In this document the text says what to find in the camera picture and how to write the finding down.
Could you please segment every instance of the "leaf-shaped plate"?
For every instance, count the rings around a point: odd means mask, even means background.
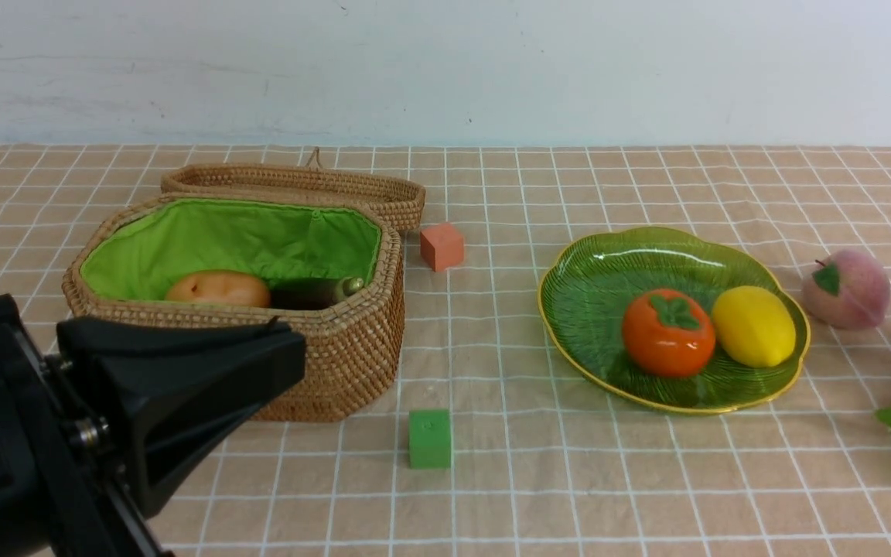
[[[727,289],[761,286],[778,296],[796,325],[793,355],[753,369],[717,346],[693,378],[659,378],[625,351],[621,321],[630,301],[675,289],[710,313]],[[728,246],[671,228],[648,226],[581,237],[556,258],[538,286],[538,310],[562,355],[583,377],[633,402],[686,415],[720,415],[773,401],[792,388],[810,348],[810,323],[765,265]]]

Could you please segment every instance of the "toy vegetable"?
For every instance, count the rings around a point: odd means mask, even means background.
[[[270,290],[257,276],[214,269],[184,276],[167,290],[164,299],[213,306],[269,307]]]
[[[325,309],[356,295],[365,285],[367,283],[360,276],[285,281],[270,292],[270,306],[296,311]]]
[[[689,296],[655,289],[637,297],[622,323],[625,350],[634,363],[664,378],[700,373],[714,354],[714,325]]]

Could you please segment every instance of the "toy persimmon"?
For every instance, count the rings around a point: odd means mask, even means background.
[[[664,378],[700,373],[717,344],[707,312],[671,289],[651,290],[634,299],[625,310],[622,338],[634,363]]]

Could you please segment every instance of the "toy peach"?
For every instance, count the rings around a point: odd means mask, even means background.
[[[803,307],[831,327],[862,330],[885,320],[891,282],[884,267],[864,251],[841,250],[817,261],[803,279]]]

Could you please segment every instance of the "yellow lemon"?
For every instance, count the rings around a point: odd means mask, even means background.
[[[773,367],[796,349],[796,325],[782,300],[758,286],[722,293],[711,310],[717,342],[747,367]]]

